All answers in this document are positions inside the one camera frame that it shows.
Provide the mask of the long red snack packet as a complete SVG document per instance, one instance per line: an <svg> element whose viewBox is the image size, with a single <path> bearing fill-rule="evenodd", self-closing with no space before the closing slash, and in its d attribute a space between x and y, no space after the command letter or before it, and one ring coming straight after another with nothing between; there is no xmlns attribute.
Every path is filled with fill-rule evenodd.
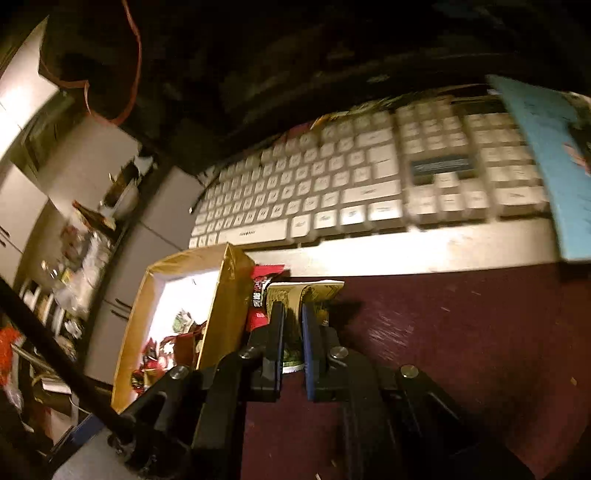
<svg viewBox="0 0 591 480"><path fill-rule="evenodd" d="M186 333L165 337L159 344L158 363L163 370L174 366L193 368L200 355L205 324L192 325Z"/></svg>

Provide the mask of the white green lime snack packet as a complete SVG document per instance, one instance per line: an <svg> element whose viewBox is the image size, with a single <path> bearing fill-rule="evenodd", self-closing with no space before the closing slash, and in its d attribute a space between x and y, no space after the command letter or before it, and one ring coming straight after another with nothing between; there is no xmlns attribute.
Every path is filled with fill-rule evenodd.
<svg viewBox="0 0 591 480"><path fill-rule="evenodd" d="M193 320L189 312L181 310L172 323L172 330L175 334L184 334L190 330Z"/></svg>

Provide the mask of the small red black candy packet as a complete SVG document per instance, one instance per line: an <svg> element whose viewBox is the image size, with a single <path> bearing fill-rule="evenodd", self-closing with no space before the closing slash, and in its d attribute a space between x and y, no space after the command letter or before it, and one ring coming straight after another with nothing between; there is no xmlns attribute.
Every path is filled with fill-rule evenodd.
<svg viewBox="0 0 591 480"><path fill-rule="evenodd" d="M247 312L245 331L252 332L269 323L266 307L266 291L276 278L286 272L283 264L256 265L252 268L252 296L250 297L249 312Z"/></svg>

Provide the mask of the yellow cardboard box tray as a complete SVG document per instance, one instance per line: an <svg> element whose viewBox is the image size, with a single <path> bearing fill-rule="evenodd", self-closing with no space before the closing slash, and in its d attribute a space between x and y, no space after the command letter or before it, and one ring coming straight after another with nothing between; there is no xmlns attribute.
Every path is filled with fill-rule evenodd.
<svg viewBox="0 0 591 480"><path fill-rule="evenodd" d="M127 322L115 370L111 406L126 409L137 397L131 374L148 341L173 334L178 314L190 314L204 337L195 368L211 367L238 350L252 299L254 262L231 244L185 250L147 267Z"/></svg>

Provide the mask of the dark red table cloth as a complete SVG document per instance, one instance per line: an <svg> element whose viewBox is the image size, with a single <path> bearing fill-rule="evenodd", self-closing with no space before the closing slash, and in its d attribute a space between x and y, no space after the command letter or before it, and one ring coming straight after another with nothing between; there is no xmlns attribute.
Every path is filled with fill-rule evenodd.
<svg viewBox="0 0 591 480"><path fill-rule="evenodd" d="M342 344L424 370L539 479L590 475L590 270L348 277Z"/></svg>

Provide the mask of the metal bowl on counter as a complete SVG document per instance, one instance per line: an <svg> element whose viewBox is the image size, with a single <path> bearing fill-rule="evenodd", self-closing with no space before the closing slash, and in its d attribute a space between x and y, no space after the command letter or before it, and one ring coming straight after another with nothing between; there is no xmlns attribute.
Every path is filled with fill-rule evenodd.
<svg viewBox="0 0 591 480"><path fill-rule="evenodd" d="M137 206L139 191L135 182L129 183L112 208L108 209L108 216L115 221L127 219Z"/></svg>

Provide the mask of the white computer keyboard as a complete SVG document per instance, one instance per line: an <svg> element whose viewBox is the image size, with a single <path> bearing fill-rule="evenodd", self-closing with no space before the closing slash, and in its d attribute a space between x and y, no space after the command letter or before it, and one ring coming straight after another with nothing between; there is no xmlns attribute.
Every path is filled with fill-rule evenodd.
<svg viewBox="0 0 591 480"><path fill-rule="evenodd" d="M548 209L512 116L440 96L318 119L223 167L200 198L189 245L304 245Z"/></svg>

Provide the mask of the white kitchen cabinets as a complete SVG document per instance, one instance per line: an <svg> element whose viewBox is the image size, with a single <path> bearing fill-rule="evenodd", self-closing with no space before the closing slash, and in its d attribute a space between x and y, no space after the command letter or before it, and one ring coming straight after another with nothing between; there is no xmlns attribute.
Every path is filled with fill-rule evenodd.
<svg viewBox="0 0 591 480"><path fill-rule="evenodd" d="M40 22L17 49L1 76L1 152L12 163L9 149L26 121L58 94L38 72L46 24ZM108 174L116 172L138 151L139 144L122 130L83 117L51 150L33 182L48 196L61 220L74 216L72 204L95 208L108 189ZM112 383L126 328L126 308L135 299L148 265L187 247L194 225L188 209L204 188L177 167L165 176L133 227L107 286L85 360L87 376Z"/></svg>

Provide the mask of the black monitor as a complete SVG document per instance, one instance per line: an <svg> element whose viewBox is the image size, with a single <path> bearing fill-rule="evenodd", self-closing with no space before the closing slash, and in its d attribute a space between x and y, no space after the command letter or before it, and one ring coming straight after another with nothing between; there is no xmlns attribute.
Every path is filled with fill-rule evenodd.
<svg viewBox="0 0 591 480"><path fill-rule="evenodd" d="M197 174L291 127L489 74L590 90L586 1L59 1L40 73Z"/></svg>

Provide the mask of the light blue notebook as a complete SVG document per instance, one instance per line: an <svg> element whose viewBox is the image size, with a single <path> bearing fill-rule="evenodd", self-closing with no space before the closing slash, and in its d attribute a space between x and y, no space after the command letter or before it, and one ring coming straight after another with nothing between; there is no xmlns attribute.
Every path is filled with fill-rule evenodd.
<svg viewBox="0 0 591 480"><path fill-rule="evenodd" d="M531 148L546 186L561 258L590 261L590 176L568 127L575 108L559 91L498 75L487 77Z"/></svg>

